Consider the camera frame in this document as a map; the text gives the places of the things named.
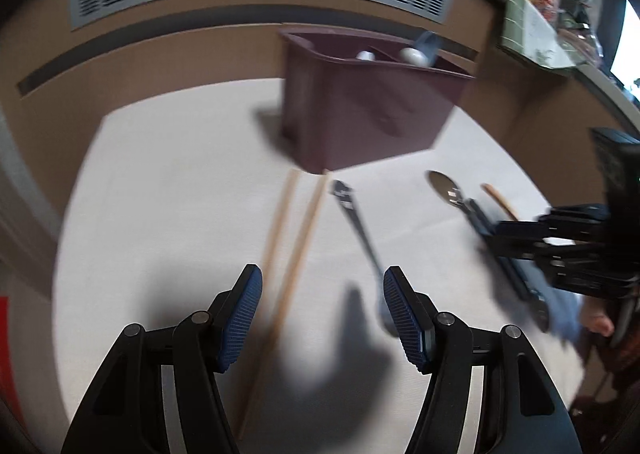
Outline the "person's right hand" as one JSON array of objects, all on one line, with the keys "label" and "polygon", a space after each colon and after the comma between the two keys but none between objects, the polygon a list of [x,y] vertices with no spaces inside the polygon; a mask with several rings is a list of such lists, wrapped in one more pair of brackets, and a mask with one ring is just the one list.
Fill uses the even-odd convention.
[{"label": "person's right hand", "polygon": [[589,332],[603,337],[610,337],[615,331],[614,324],[606,313],[606,302],[600,298],[584,298],[579,320]]}]

